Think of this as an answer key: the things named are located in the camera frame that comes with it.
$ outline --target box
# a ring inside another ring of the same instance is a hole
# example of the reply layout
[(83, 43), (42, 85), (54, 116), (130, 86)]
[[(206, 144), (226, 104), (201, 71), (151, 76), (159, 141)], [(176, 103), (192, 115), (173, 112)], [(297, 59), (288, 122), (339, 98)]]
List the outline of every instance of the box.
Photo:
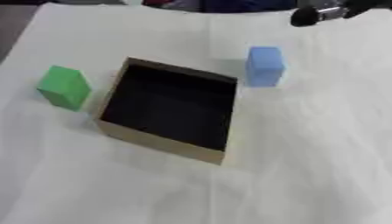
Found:
[(71, 110), (79, 110), (91, 92), (81, 72), (62, 66), (52, 66), (37, 90), (52, 105)]
[(127, 59), (96, 118), (107, 135), (219, 164), (237, 79)]
[(277, 47), (252, 47), (247, 61), (251, 87), (275, 87), (284, 73), (284, 61)]

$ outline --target open box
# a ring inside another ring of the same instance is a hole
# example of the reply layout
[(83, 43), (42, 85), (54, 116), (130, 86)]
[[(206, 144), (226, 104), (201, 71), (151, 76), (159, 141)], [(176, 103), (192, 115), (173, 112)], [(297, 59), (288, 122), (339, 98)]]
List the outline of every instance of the open box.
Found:
[(220, 164), (236, 86), (216, 73), (128, 58), (96, 122), (111, 137)]

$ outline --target cube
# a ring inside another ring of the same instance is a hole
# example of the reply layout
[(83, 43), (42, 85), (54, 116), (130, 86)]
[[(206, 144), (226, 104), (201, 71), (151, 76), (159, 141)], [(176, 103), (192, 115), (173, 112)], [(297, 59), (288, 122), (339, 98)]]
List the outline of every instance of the cube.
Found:
[(252, 47), (247, 61), (251, 87), (275, 87), (284, 73), (282, 54), (277, 47)]
[(39, 82), (37, 90), (52, 104), (79, 110), (91, 92), (85, 78), (78, 70), (52, 66)]

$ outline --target blue cube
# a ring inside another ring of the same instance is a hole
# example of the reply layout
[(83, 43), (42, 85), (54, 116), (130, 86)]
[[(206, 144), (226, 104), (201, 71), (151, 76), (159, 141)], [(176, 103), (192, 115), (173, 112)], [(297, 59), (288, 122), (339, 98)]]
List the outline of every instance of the blue cube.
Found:
[(248, 84), (251, 87), (275, 87), (284, 73), (282, 54), (277, 47), (250, 48), (247, 61)]

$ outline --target white tablecloth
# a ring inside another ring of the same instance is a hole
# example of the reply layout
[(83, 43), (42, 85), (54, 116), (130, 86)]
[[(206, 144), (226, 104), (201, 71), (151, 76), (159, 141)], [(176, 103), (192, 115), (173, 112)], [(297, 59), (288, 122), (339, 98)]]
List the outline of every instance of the white tablecloth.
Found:
[[(0, 66), (4, 224), (392, 221), (392, 13), (310, 28), (290, 13), (44, 5)], [(91, 113), (127, 56), (244, 77), (279, 46), (279, 88), (240, 85), (223, 166), (104, 136)], [(35, 90), (52, 65), (94, 88), (80, 113)]]

